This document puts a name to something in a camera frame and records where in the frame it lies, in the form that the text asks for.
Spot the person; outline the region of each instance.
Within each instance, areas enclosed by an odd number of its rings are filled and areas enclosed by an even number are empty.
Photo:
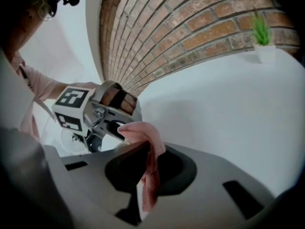
[[[31,38],[44,21],[55,16],[57,6],[54,7],[54,4],[48,3],[49,0],[16,1],[14,7],[6,9],[4,12],[7,20],[2,28],[0,47],[14,71],[22,80],[26,81],[26,84],[33,93],[44,101],[46,99],[57,99],[68,85],[91,89],[96,88],[98,85],[93,82],[73,84],[58,82],[26,65],[18,50]],[[103,96],[102,104],[108,105],[117,92],[117,89],[107,91]],[[135,97],[127,94],[120,109],[128,114],[132,114],[136,106],[135,99]],[[33,103],[24,116],[20,131],[39,138],[32,111]]]

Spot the pink towel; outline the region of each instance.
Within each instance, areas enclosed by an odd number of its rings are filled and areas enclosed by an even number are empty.
[[[151,150],[146,161],[146,171],[141,178],[143,183],[143,211],[151,211],[157,201],[156,192],[160,187],[157,158],[165,153],[165,146],[160,138],[158,130],[146,122],[132,122],[122,125],[118,132],[131,143],[149,141]]]

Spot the green plant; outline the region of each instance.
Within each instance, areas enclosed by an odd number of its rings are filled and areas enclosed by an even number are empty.
[[[252,34],[257,44],[262,46],[270,44],[271,33],[269,26],[258,12],[255,12],[253,16]]]

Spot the white planter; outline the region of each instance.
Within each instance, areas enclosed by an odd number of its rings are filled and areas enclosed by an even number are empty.
[[[275,62],[276,47],[273,44],[261,46],[254,44],[255,52],[263,64],[273,64]]]

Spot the hair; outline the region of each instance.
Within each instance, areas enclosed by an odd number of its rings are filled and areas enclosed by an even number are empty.
[[[34,0],[0,0],[1,32],[0,47],[3,46],[6,34],[18,22],[20,15],[31,5]]]

